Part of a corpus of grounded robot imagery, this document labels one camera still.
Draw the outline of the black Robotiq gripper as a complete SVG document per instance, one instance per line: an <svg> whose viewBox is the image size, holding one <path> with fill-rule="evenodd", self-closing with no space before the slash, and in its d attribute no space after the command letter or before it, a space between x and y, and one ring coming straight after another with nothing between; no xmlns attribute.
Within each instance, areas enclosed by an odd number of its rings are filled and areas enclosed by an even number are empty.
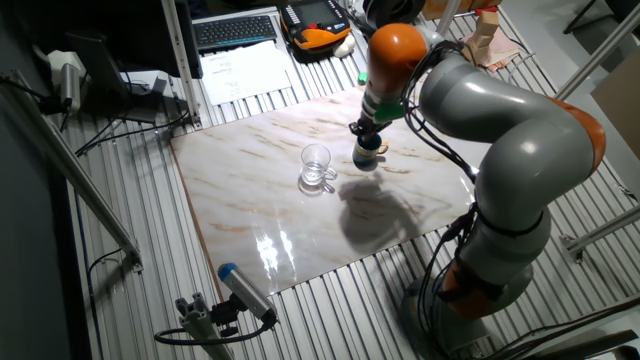
<svg viewBox="0 0 640 360"><path fill-rule="evenodd" d="M388 123L376 124L368 118L360 118L356 122L349 124L350 132L358 138L370 138L371 148L380 148L382 146L382 138L378 134L388 126Z"/></svg>

